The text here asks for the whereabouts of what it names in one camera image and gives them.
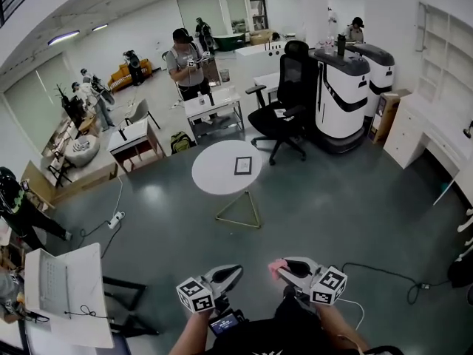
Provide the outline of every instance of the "white shelf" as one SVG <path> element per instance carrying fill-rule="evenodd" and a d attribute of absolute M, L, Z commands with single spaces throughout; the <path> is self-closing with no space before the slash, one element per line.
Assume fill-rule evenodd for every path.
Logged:
<path fill-rule="evenodd" d="M 429 63 L 432 63 L 434 66 L 442 69 L 443 67 L 439 64 L 439 62 L 434 61 L 431 57 L 424 55 L 423 56 L 424 61 L 428 61 Z"/>
<path fill-rule="evenodd" d="M 472 92 L 473 92 L 473 85 L 471 85 L 470 83 L 467 83 L 466 81 L 464 81 L 461 77 L 459 77 L 458 75 L 455 75 L 451 70 L 449 69 L 445 69 L 446 72 L 448 72 L 448 74 L 450 74 L 451 76 L 453 76 L 455 79 L 457 79 L 461 84 L 463 84 L 465 87 L 469 88 Z"/>
<path fill-rule="evenodd" d="M 443 40 L 443 41 L 446 41 L 446 38 L 440 34 L 440 33 L 436 33 L 435 31 L 427 28 L 426 31 L 428 32 L 428 34 L 432 35 L 432 36 L 435 36 L 435 37 L 438 37 L 439 39 Z"/>
<path fill-rule="evenodd" d="M 435 83 L 432 79 L 427 78 L 424 75 L 421 75 L 421 79 L 425 80 L 427 83 L 429 83 L 431 86 L 434 86 L 437 88 L 437 83 Z"/>
<path fill-rule="evenodd" d="M 473 120 L 473 27 L 431 5 L 418 20 L 424 50 L 416 91 L 467 125 Z"/>

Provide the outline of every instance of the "black office chair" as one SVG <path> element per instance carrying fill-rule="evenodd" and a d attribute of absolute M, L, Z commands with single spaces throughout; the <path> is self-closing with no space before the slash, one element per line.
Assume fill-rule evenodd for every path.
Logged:
<path fill-rule="evenodd" d="M 309 57 L 309 46 L 305 42 L 289 41 L 284 51 L 280 62 L 278 101 L 266 105 L 261 92 L 266 88 L 264 85 L 246 90 L 248 95 L 256 93 L 261 105 L 260 109 L 248 116 L 248 120 L 264 135 L 254 138 L 251 143 L 256 146 L 257 141 L 276 141 L 269 158 L 271 166 L 276 163 L 274 155 L 283 142 L 300 152 L 302 160 L 305 160 L 305 151 L 291 138 L 304 137 L 315 125 L 316 119 L 316 86 L 319 76 L 317 62 Z M 274 110 L 282 108 L 286 109 L 285 117 L 277 118 Z"/>

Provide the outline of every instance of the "pink object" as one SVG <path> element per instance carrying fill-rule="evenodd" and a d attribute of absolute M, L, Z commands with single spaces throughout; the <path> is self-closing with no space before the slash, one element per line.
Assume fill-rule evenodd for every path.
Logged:
<path fill-rule="evenodd" d="M 277 270 L 281 267 L 288 269 L 287 262 L 284 259 L 276 259 L 271 264 L 268 264 L 268 268 L 271 273 L 271 276 L 273 276 L 273 279 L 278 280 L 280 278 L 279 274 L 277 273 Z"/>

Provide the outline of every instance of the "ceiling light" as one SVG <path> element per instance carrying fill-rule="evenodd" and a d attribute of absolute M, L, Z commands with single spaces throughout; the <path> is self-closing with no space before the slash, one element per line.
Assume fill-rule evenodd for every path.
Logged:
<path fill-rule="evenodd" d="M 76 30 L 75 32 L 71 32 L 71 33 L 58 35 L 57 37 L 54 37 L 51 41 L 49 41 L 47 44 L 51 46 L 53 44 L 57 44 L 58 42 L 64 41 L 68 38 L 75 37 L 77 34 L 79 34 L 79 30 Z"/>
<path fill-rule="evenodd" d="M 104 27 L 108 27 L 108 26 L 109 26 L 108 24 L 104 24 L 104 25 L 101 25 L 101 26 L 99 26 L 99 27 L 94 27 L 94 28 L 92 29 L 92 32 L 95 32 L 95 31 L 97 31 L 97 30 L 103 29 Z"/>

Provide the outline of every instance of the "round white table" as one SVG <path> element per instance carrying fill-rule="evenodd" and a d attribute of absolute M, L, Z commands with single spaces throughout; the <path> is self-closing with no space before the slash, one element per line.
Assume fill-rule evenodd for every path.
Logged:
<path fill-rule="evenodd" d="M 235 175 L 235 162 L 240 157 L 251 157 L 251 175 Z M 229 195 L 246 189 L 261 172 L 262 158 L 256 147 L 244 141 L 222 141 L 202 151 L 192 166 L 192 178 L 196 185 L 211 195 Z M 226 220 L 220 215 L 241 197 L 247 195 L 253 207 L 256 225 Z M 259 217 L 254 207 L 253 198 L 248 190 L 229 203 L 215 217 L 231 223 L 260 228 Z"/>

